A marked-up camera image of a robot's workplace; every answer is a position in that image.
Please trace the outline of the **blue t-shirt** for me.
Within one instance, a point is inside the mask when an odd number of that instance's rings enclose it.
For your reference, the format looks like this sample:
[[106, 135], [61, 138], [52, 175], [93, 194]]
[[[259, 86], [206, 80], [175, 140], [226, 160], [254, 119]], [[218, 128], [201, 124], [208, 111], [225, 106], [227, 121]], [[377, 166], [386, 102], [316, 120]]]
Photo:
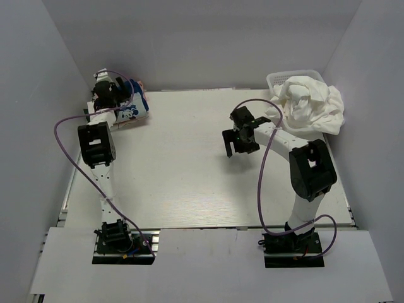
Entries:
[[133, 79], [130, 79], [130, 82], [125, 81], [124, 85], [132, 93], [132, 99], [125, 101], [126, 107], [117, 112], [116, 123], [135, 121], [148, 117], [149, 106], [143, 90], [143, 84]]

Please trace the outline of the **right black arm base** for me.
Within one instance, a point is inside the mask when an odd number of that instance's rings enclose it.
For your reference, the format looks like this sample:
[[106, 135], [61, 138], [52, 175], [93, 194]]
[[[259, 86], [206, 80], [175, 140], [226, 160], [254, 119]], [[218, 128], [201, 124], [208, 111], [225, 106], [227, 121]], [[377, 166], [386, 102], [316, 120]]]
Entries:
[[324, 268], [323, 252], [317, 232], [308, 235], [262, 234], [265, 268]]

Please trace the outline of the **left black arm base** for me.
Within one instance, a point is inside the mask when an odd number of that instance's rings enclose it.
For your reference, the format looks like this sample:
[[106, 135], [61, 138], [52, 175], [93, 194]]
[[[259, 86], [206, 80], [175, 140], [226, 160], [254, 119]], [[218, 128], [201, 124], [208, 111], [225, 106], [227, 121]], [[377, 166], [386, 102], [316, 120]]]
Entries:
[[145, 233], [144, 236], [133, 232], [129, 241], [107, 243], [97, 235], [92, 264], [152, 265], [155, 258], [148, 246], [157, 254], [158, 233]]

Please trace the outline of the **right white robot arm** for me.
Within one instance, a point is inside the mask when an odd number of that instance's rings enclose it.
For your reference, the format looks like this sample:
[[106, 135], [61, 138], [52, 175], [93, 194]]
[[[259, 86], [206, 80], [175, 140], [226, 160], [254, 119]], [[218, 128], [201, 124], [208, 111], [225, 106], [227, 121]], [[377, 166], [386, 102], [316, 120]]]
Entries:
[[[266, 148], [258, 177], [258, 215], [264, 231], [272, 236], [284, 236], [286, 246], [294, 252], [307, 246], [308, 238], [318, 220], [318, 208], [337, 181], [336, 171], [326, 143], [298, 138], [266, 117], [255, 118], [247, 107], [230, 114], [234, 126], [222, 132], [228, 157], [236, 153], [253, 153]], [[261, 187], [266, 157], [274, 151], [288, 161], [290, 182], [295, 192], [294, 207], [283, 232], [271, 232], [266, 227], [261, 209]]]

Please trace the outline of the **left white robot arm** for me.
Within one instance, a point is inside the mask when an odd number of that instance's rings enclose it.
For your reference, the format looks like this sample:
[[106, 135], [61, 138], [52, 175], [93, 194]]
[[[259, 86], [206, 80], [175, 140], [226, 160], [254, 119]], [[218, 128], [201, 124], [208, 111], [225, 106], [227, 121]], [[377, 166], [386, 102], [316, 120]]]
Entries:
[[119, 207], [113, 173], [116, 148], [110, 129], [117, 121], [116, 108], [131, 95], [126, 88], [120, 87], [122, 79], [117, 77], [116, 80], [107, 73], [96, 75], [91, 106], [93, 115], [87, 124], [78, 127], [83, 161], [89, 166], [94, 183], [102, 190], [100, 203], [104, 232], [124, 223], [123, 217], [115, 211]]

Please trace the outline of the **crumpled white t-shirts pile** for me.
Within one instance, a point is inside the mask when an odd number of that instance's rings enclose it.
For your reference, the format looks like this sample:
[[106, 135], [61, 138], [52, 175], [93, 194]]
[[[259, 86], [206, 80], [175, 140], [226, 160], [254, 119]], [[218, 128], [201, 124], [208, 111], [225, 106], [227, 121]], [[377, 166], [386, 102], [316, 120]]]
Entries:
[[283, 85], [273, 87], [275, 96], [265, 114], [279, 121], [278, 110], [286, 115], [291, 128], [312, 127], [319, 133], [338, 135], [345, 122], [340, 91], [308, 76], [290, 77]]

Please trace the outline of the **folded pink t-shirt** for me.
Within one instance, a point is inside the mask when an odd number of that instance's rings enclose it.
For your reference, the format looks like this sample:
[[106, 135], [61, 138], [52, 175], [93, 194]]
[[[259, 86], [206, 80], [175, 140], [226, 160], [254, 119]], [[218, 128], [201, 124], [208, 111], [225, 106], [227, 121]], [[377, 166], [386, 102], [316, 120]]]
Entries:
[[149, 106], [143, 90], [143, 84], [140, 81], [134, 81], [133, 79], [125, 82], [121, 81], [118, 89], [127, 91], [131, 98], [119, 104], [121, 109], [116, 114], [115, 128], [122, 128], [149, 116]]

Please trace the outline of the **white plastic basket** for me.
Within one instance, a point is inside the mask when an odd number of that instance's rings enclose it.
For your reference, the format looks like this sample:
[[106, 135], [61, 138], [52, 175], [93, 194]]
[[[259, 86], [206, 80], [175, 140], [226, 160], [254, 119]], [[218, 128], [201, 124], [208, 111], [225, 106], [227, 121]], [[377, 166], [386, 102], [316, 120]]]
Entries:
[[[321, 83], [324, 83], [324, 80], [322, 76], [315, 70], [312, 69], [301, 69], [301, 70], [293, 70], [293, 71], [281, 71], [277, 73], [270, 73], [266, 77], [266, 81], [268, 84], [268, 87], [270, 89], [270, 97], [275, 96], [275, 91], [273, 87], [275, 85], [283, 85], [290, 77], [293, 76], [308, 76], [312, 79], [315, 79], [317, 81], [320, 81]], [[319, 131], [316, 131], [312, 127], [306, 127], [306, 128], [291, 128], [288, 125], [288, 122], [286, 120], [286, 115], [283, 115], [283, 120], [282, 120], [282, 128], [285, 131], [288, 131], [291, 134], [294, 134], [295, 136], [303, 137], [303, 136], [309, 136], [310, 134], [318, 134]]]

